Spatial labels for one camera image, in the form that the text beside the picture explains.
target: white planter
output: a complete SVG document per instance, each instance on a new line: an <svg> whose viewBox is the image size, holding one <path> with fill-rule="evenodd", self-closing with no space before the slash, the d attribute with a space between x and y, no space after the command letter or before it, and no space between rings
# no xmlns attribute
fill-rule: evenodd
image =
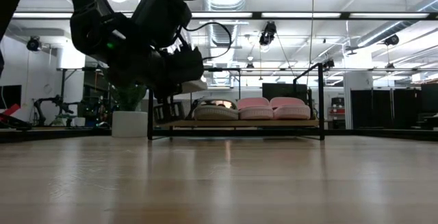
<svg viewBox="0 0 438 224"><path fill-rule="evenodd" d="M115 138L145 138L148 133L147 112L116 111L112 114L112 136Z"/></svg>
<svg viewBox="0 0 438 224"><path fill-rule="evenodd" d="M73 126L84 127L85 126L85 118L76 117L73 119Z"/></svg>

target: black metal frame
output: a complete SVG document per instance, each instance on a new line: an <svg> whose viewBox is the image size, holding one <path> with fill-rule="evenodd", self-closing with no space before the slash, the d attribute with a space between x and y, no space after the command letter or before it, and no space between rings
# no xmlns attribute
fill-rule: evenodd
<svg viewBox="0 0 438 224"><path fill-rule="evenodd" d="M27 12L16 12L16 14L26 14ZM64 12L43 12L45 14L68 14L70 11ZM122 11L125 16L132 16L133 12L125 12ZM381 12L381 11L364 11L364 12L345 12L345 11L282 11L282 12L260 12L260 11L247 11L247 12L232 12L235 16L216 16L215 14L221 13L229 13L229 12L193 12L192 21L204 21L204 20L238 20L238 21L251 21L251 20L263 20L263 21L438 21L438 12ZM275 13L275 14L287 14L285 16L266 16L263 13ZM340 14L339 16L324 16L325 14ZM369 14L364 17L351 17L352 14ZM415 13L427 13L428 15L425 17L412 17L409 16ZM384 16L374 16L375 14L385 14ZM40 16L29 16L29 17L19 17L12 18L14 20L70 20L65 16L61 17L51 17L51 18L41 18Z"/></svg>
<svg viewBox="0 0 438 224"><path fill-rule="evenodd" d="M294 92L296 92L296 90L297 90L296 83L298 82L298 79L305 76L306 74L308 74L309 72L311 72L315 68L318 68L318 102L319 102L319 104L318 104L319 117L318 118L319 118L319 122L320 122L318 135L320 136L320 140L323 141L325 139L325 128L324 128L325 119L324 119L324 75L323 75L322 63L314 64L307 71L305 71L304 73L301 73L298 77L296 77L294 79ZM311 99L309 100L309 105L310 105L311 112L313 112L313 104L312 104Z"/></svg>
<svg viewBox="0 0 438 224"><path fill-rule="evenodd" d="M314 128L308 127L300 127L294 129L288 129L286 127L264 127L263 129L258 130L174 130L172 126L167 130L154 130L153 126L153 91L149 90L149 106L148 106L148 131L147 136L149 140L153 140L154 136L160 137L173 137L173 136L202 136L202 137L212 137L212 136L319 136L319 140L323 141L325 139L325 129L324 129L324 76L323 76L323 67L322 63L317 63L310 67L307 71L299 75L294 79L294 92L296 92L296 85L299 78L305 76L308 72L313 71L318 68L318 93L319 93L319 127L317 128L317 132L315 132ZM240 75L242 70L239 68L234 69L205 69L209 72L218 72L218 71L238 71L239 72L239 99L241 98L241 84L240 84ZM309 107L311 109L312 117L313 117L313 101L311 90L308 91L309 98Z"/></svg>

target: green plant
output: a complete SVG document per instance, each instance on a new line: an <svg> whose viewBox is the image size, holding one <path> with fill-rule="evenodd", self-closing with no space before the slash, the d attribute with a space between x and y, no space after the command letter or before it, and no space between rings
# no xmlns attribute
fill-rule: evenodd
<svg viewBox="0 0 438 224"><path fill-rule="evenodd" d="M107 69L102 69L102 73L108 81ZM132 82L123 87L115 87L111 84L109 92L112 98L119 104L120 111L135 111L139 102L141 102L146 95L146 90L146 86Z"/></svg>

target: black monitor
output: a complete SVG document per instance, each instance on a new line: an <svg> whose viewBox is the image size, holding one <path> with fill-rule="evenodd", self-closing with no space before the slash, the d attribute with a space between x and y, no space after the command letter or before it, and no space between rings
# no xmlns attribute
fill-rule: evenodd
<svg viewBox="0 0 438 224"><path fill-rule="evenodd" d="M0 97L0 109L11 108L14 104L21 106L21 85L0 86L0 92L3 93L3 97Z"/></svg>
<svg viewBox="0 0 438 224"><path fill-rule="evenodd" d="M267 84L261 85L263 97L271 100L274 97L295 97L307 103L307 85L297 84L296 93L294 93L293 84Z"/></svg>
<svg viewBox="0 0 438 224"><path fill-rule="evenodd" d="M422 111L438 112L438 84L422 84Z"/></svg>

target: shelf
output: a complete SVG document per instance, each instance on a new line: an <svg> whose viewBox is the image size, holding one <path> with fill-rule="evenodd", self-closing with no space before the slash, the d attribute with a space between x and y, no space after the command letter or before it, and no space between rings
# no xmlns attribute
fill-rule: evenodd
<svg viewBox="0 0 438 224"><path fill-rule="evenodd" d="M161 127L288 127L288 126L318 126L319 120L312 121L176 121Z"/></svg>

